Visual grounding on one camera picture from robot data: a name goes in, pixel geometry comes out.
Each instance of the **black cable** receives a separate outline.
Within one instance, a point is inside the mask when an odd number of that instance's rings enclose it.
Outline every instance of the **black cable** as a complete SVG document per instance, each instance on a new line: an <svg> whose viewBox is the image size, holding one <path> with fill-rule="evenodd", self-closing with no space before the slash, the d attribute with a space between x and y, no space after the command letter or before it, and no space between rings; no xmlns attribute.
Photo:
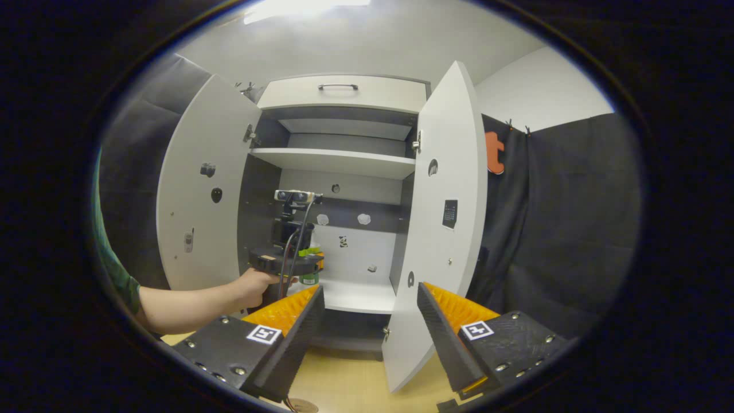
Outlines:
<svg viewBox="0 0 734 413"><path fill-rule="evenodd" d="M286 286L286 294L288 294L288 288L291 286L291 280L293 279L293 271L296 269L296 259L298 258L298 251L301 251L301 242L303 241L303 234L306 232L306 219L308 219L308 212L311 211L311 205L313 205L313 201L308 203L308 206L306 207L306 213L303 215L303 222L301 222L301 231L300 234L298 234L298 243L296 244L296 251L293 255L293 262L291 263L291 270L288 272L288 285Z"/></svg>
<svg viewBox="0 0 734 413"><path fill-rule="evenodd" d="M288 249L291 247L291 241L293 240L293 236L296 234L297 231L295 231L293 234L291 234L290 237L288 237L288 242L286 242L286 249L283 250L283 264L280 266L280 285L277 288L277 298L280 300L283 298L283 274L286 271L286 260L288 259ZM293 264L296 262L296 257L293 257L293 263L291 263L291 272L293 272Z"/></svg>

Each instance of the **cabinet door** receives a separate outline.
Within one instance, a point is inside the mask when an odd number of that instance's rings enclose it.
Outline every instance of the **cabinet door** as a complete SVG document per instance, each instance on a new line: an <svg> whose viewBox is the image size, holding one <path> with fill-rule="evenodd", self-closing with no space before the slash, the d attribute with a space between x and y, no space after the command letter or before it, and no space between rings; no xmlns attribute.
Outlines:
<svg viewBox="0 0 734 413"><path fill-rule="evenodd" d="M243 137L248 124L255 130L260 114L214 75L181 116L166 150L156 203L158 246L172 290L213 287L239 276L237 208L250 152ZM204 163L214 166L211 177L201 173ZM218 202L215 188L221 191Z"/></svg>
<svg viewBox="0 0 734 413"><path fill-rule="evenodd" d="M420 111L418 131L410 229L390 333L382 343L391 392L435 351L416 303L418 283L466 295L479 255L487 150L474 87L461 62L451 65Z"/></svg>

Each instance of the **ceiling light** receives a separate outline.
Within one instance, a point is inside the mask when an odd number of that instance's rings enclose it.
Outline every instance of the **ceiling light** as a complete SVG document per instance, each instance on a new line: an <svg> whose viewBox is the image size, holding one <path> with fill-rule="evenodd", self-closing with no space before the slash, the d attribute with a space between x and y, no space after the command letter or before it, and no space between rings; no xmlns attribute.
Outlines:
<svg viewBox="0 0 734 413"><path fill-rule="evenodd" d="M370 0L263 0L244 11L245 24L276 15L316 15L334 6L366 6Z"/></svg>

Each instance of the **hand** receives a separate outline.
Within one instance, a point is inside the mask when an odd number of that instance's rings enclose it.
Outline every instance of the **hand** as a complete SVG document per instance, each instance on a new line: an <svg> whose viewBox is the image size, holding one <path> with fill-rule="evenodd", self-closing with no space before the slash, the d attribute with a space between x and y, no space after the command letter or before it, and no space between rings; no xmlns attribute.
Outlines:
<svg viewBox="0 0 734 413"><path fill-rule="evenodd" d="M277 284L279 280L279 276L272 276L268 273L257 271L255 268L250 268L235 280L233 284L236 284L244 308L253 308L263 303L263 292L265 292L265 289L270 284Z"/></svg>

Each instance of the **white wall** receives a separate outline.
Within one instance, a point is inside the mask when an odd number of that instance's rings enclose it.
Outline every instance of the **white wall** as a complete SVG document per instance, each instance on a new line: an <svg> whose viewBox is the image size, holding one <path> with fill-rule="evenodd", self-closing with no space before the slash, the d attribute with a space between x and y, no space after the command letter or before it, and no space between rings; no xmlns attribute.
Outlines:
<svg viewBox="0 0 734 413"><path fill-rule="evenodd" d="M521 57L476 86L487 116L531 132L611 113L614 108L565 57L544 47Z"/></svg>

